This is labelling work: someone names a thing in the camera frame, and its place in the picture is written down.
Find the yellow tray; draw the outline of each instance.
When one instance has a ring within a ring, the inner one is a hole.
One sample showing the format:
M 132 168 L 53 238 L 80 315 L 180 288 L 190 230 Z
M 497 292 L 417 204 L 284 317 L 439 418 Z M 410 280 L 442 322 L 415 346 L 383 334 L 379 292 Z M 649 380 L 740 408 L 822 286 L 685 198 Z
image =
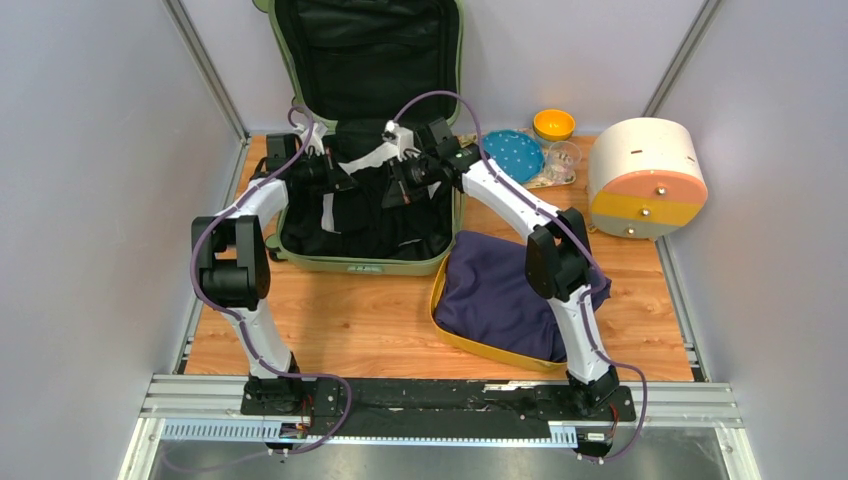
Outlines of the yellow tray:
M 490 345 L 460 337 L 459 335 L 454 335 L 439 327 L 439 324 L 436 323 L 435 312 L 436 305 L 439 304 L 439 300 L 442 298 L 442 292 L 445 290 L 445 272 L 447 270 L 448 260 L 450 260 L 450 255 L 446 256 L 442 261 L 442 264 L 439 266 L 439 270 L 436 273 L 436 280 L 433 282 L 433 292 L 430 294 L 430 319 L 433 320 L 433 326 L 436 327 L 436 335 L 441 341 L 448 345 L 465 350 L 466 352 L 473 353 L 474 355 L 479 355 L 496 362 L 506 363 L 508 365 L 513 365 L 527 370 L 545 373 L 552 372 L 557 369 L 565 370 L 565 362 L 549 362 L 518 353 L 508 352 L 506 350 L 501 350 L 500 348 L 495 348 Z

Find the white wall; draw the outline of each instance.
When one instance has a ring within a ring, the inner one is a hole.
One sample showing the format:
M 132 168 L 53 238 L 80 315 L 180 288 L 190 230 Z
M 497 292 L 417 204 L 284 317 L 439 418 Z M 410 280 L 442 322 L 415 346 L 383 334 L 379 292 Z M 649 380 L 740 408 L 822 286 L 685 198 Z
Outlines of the white wall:
M 114 479 L 236 138 L 161 2 L 0 11 L 0 478 Z
M 293 93 L 268 16 L 250 0 L 183 2 L 248 130 L 285 128 Z M 600 132 L 642 113 L 702 0 L 463 3 L 461 93 L 487 128 L 563 108 Z
M 724 3 L 659 116 L 710 188 L 672 237 L 763 478 L 845 478 L 848 3 Z

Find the blue dotted plate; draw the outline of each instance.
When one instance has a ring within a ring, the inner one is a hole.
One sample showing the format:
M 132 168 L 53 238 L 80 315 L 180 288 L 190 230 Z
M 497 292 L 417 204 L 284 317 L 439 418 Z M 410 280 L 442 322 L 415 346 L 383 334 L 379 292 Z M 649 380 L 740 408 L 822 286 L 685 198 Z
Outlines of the blue dotted plate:
M 542 147 L 529 135 L 515 130 L 496 130 L 486 134 L 483 148 L 501 170 L 518 183 L 528 182 L 545 166 Z

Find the purple cloth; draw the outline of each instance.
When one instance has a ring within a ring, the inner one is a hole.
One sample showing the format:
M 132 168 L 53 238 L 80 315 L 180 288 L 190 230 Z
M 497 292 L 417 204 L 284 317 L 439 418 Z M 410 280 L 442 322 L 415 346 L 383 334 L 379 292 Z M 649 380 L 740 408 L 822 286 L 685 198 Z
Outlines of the purple cloth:
M 436 323 L 475 342 L 563 362 L 565 346 L 554 314 L 524 278 L 524 252 L 525 246 L 517 243 L 476 232 L 457 233 Z M 609 285 L 596 295 L 595 310 L 609 297 Z

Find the wooden floor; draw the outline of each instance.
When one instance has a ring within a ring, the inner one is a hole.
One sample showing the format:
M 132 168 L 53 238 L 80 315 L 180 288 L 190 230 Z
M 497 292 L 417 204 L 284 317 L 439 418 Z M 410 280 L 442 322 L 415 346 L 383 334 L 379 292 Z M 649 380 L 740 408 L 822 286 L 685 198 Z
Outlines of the wooden floor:
M 584 158 L 594 138 L 576 138 Z M 265 152 L 265 138 L 250 147 L 239 192 Z M 570 186 L 533 190 L 543 200 L 587 210 L 586 162 Z M 465 229 L 522 241 L 488 208 L 470 199 Z M 612 298 L 596 313 L 610 357 L 640 367 L 648 380 L 691 381 L 686 353 L 654 244 L 600 232 L 592 250 L 612 279 Z M 428 313 L 432 277 L 370 276 L 307 272 L 271 263 L 268 301 L 277 328 L 303 372 L 349 377 L 555 379 L 503 365 L 441 343 Z M 247 358 L 232 327 L 204 309 L 189 374 L 246 374 Z M 624 380 L 638 380 L 620 370 Z

